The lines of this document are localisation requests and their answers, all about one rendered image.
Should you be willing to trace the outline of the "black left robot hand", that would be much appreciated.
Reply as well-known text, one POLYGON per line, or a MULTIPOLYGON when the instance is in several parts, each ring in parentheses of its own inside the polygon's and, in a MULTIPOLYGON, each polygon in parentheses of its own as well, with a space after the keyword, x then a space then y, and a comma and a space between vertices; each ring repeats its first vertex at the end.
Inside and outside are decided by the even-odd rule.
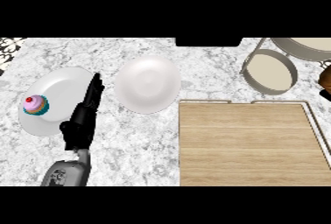
POLYGON ((101 75, 97 73, 88 86, 85 100, 77 104, 70 120, 60 124, 67 151, 89 149, 104 89, 101 75))

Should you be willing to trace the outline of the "pale wooden tray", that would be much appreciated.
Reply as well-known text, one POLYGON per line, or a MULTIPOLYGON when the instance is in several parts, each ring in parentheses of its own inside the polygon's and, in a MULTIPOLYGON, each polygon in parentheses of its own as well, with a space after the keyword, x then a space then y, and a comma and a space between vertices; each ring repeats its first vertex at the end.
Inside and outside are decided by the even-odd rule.
POLYGON ((306 101, 182 100, 182 186, 331 186, 331 147, 306 101))

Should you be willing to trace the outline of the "brown croissant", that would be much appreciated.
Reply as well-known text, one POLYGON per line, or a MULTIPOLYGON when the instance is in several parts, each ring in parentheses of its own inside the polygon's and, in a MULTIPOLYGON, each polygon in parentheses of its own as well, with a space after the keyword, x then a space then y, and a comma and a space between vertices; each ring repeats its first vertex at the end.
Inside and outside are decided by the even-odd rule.
POLYGON ((331 101, 331 65, 320 75, 318 84, 324 88, 320 94, 331 101))

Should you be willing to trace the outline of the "white plate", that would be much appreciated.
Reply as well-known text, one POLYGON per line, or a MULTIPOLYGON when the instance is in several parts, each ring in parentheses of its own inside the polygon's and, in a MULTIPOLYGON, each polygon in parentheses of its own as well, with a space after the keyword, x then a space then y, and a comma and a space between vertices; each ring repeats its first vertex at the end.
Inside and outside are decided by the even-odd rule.
POLYGON ((85 100, 94 74, 80 67, 65 67, 46 74, 26 92, 18 108, 18 119, 26 132, 39 137, 61 132, 60 124, 73 115, 76 106, 85 100), (43 95, 49 110, 43 115, 30 115, 24 111, 27 97, 43 95))

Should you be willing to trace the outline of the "pink frosted cupcake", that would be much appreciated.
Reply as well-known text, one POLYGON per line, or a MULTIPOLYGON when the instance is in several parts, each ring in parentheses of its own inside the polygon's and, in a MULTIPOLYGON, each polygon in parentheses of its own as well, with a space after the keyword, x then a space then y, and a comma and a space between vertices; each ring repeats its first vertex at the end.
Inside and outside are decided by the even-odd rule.
POLYGON ((24 102, 24 112, 33 116, 42 116, 48 111, 48 98, 39 94, 29 96, 24 102))

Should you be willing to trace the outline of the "white bowl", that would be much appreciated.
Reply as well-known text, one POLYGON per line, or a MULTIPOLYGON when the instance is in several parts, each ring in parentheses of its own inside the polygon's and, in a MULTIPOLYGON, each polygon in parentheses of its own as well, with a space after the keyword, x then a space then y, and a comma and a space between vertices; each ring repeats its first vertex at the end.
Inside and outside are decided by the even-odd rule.
POLYGON ((141 114, 164 110, 182 89, 178 67, 160 56, 133 59, 119 71, 116 95, 125 107, 141 114))

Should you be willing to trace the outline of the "black patterned object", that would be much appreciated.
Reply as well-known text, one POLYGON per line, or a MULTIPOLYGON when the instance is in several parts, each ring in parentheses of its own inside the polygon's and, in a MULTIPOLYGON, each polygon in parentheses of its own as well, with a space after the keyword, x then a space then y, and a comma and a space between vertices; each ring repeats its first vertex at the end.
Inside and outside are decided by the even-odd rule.
POLYGON ((0 38, 0 76, 11 65, 26 41, 26 38, 0 38))

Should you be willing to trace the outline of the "black appliance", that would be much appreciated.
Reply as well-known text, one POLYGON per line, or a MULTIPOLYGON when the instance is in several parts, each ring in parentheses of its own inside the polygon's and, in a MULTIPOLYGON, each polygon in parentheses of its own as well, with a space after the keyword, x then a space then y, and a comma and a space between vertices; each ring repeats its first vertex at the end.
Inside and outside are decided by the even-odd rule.
POLYGON ((241 38, 176 38, 176 46, 235 47, 241 41, 241 38))

